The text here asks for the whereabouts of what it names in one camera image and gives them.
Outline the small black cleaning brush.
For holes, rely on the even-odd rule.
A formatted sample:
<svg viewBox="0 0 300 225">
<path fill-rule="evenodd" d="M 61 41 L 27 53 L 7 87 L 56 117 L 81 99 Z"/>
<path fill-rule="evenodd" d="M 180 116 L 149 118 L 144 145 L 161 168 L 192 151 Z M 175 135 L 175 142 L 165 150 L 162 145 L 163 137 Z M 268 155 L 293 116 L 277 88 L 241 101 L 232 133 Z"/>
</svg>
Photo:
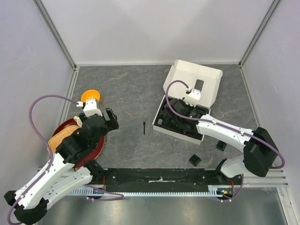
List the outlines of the small black cleaning brush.
<svg viewBox="0 0 300 225">
<path fill-rule="evenodd" d="M 143 135 L 145 135 L 145 130 L 146 130 L 146 129 L 145 129 L 145 127 L 146 127 L 146 122 L 144 121 L 142 124 L 143 124 Z"/>
</svg>

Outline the white cardboard box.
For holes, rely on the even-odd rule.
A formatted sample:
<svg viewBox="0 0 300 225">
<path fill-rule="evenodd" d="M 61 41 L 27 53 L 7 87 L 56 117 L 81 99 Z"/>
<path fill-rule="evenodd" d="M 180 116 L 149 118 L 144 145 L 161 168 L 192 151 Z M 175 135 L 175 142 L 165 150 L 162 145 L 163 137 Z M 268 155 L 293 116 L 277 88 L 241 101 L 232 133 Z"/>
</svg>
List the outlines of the white cardboard box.
<svg viewBox="0 0 300 225">
<path fill-rule="evenodd" d="M 182 98 L 186 96 L 186 88 L 195 88 L 201 92 L 200 101 L 196 106 L 202 106 L 210 109 L 211 106 L 215 103 L 222 76 L 222 70 L 194 64 L 183 60 L 176 60 L 171 66 L 168 76 L 164 82 L 163 89 L 165 91 L 165 95 L 163 96 L 163 98 L 175 98 L 182 100 Z M 190 137 L 177 135 L 171 131 L 167 131 L 163 128 L 155 126 L 154 121 L 152 125 L 153 129 L 156 131 L 197 145 L 201 144 L 204 139 L 203 137 L 201 141 L 197 141 Z"/>
</svg>

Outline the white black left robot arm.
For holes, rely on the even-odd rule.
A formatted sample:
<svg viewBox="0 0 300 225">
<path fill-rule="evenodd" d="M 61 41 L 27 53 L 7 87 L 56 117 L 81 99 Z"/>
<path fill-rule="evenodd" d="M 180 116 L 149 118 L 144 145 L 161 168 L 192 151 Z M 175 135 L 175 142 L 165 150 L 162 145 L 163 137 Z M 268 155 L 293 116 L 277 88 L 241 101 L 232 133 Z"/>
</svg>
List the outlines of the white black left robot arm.
<svg viewBox="0 0 300 225">
<path fill-rule="evenodd" d="M 24 187 L 8 191 L 5 200 L 11 206 L 17 224 L 32 225 L 42 219 L 47 210 L 69 192 L 85 184 L 99 184 L 105 174 L 103 168 L 94 160 L 86 160 L 84 165 L 70 177 L 57 182 L 67 170 L 84 160 L 98 147 L 100 139 L 108 132 L 119 128 L 117 116 L 111 108 L 106 108 L 108 120 L 104 116 L 79 115 L 82 125 L 69 136 L 62 139 L 52 158 Z"/>
</svg>

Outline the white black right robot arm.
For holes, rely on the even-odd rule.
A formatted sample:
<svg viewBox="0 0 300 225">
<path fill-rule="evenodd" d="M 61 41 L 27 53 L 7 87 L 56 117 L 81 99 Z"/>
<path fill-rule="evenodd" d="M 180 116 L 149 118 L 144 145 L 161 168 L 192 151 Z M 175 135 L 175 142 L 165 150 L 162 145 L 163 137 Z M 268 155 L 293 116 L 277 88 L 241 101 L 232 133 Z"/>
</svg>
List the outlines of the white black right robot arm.
<svg viewBox="0 0 300 225">
<path fill-rule="evenodd" d="M 232 177 L 250 172 L 258 177 L 265 177 L 270 169 L 281 169 L 285 160 L 268 131 L 262 127 L 256 130 L 237 127 L 220 120 L 209 114 L 201 117 L 184 116 L 179 114 L 166 99 L 170 110 L 178 117 L 186 120 L 197 121 L 197 131 L 202 135 L 208 135 L 223 141 L 243 154 L 227 159 L 221 165 L 221 169 L 215 172 L 215 180 L 219 184 L 226 184 Z"/>
</svg>

